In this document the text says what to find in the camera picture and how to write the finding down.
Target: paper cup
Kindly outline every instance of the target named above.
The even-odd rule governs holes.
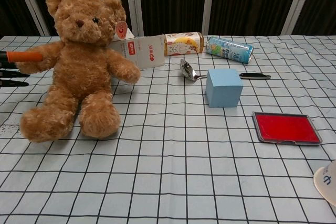
[[[313,181],[322,197],[336,206],[336,161],[318,169],[314,174]]]

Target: teddy bear leg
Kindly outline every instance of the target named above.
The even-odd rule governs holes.
[[[110,91],[100,90],[83,100],[79,124],[84,135],[99,139],[112,135],[118,130],[120,116],[112,104]]]
[[[78,100],[61,87],[52,85],[42,106],[25,112],[20,121],[20,130],[31,142],[57,140],[72,129]]]

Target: logo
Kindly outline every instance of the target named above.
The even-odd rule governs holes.
[[[125,21],[119,21],[115,26],[115,33],[117,34],[117,37],[119,39],[125,39],[127,33],[127,23]]]
[[[324,179],[323,182],[327,183],[327,185],[331,183],[331,177],[330,176],[324,176],[323,179]]]
[[[151,61],[154,60],[153,45],[149,45],[149,59],[150,59]]]
[[[135,46],[134,46],[134,42],[128,42],[127,43],[128,46],[128,52],[130,52],[130,55],[135,55]]]

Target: teddy bear head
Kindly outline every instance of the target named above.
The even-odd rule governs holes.
[[[64,42],[108,45],[116,23],[126,20],[121,0],[46,0],[55,28]]]

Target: red tag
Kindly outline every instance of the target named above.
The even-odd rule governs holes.
[[[117,34],[117,37],[119,39],[125,39],[127,33],[127,23],[125,21],[119,21],[115,26],[115,33]]]
[[[130,55],[135,55],[135,48],[134,48],[134,42],[128,42],[127,43],[128,46],[128,52],[130,53]]]

